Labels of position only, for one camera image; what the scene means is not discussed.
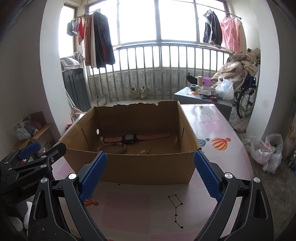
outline blue gripper pad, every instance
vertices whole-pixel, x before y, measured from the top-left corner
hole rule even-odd
[[[194,165],[210,196],[219,202],[223,196],[220,190],[220,181],[199,151],[194,153],[193,159]]]
[[[80,194],[79,198],[82,202],[85,199],[90,198],[96,188],[106,166],[107,166],[107,155],[106,153],[101,153],[96,156],[92,161],[90,170],[86,173],[84,179],[80,184]]]
[[[29,156],[33,155],[37,151],[41,149],[41,145],[39,142],[34,142],[33,144],[23,148],[20,150],[20,153],[18,155],[18,158],[20,160],[27,159]]]

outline metal screw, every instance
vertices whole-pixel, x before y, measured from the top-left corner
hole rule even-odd
[[[232,174],[229,172],[225,173],[224,176],[228,179],[231,179],[233,177]]]
[[[259,183],[260,179],[258,177],[254,177],[254,182]]]
[[[77,175],[75,173],[71,173],[69,175],[69,179],[71,179],[71,180],[75,179],[76,177],[77,177]]]
[[[47,182],[47,178],[46,177],[42,178],[40,182],[41,183],[46,183]]]

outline blue hot air balloon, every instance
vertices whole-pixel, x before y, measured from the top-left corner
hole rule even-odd
[[[198,140],[198,143],[200,144],[200,147],[204,147],[206,142],[209,141],[210,139],[206,138],[206,139],[197,139],[197,140]]]

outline pink tablecloth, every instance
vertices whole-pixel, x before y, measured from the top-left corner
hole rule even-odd
[[[251,180],[252,167],[243,144],[213,104],[182,105],[202,151],[211,162],[236,178]],[[56,179],[71,167],[61,158],[53,165]],[[237,198],[222,236],[230,233],[240,198]],[[61,201],[71,229],[75,225]],[[192,241],[211,215],[216,200],[209,196],[195,170],[189,184],[126,185],[99,182],[86,206],[105,237],[114,241]]]

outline watch face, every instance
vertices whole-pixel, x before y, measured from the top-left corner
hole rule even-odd
[[[126,134],[124,139],[126,140],[132,140],[133,139],[133,134]]]

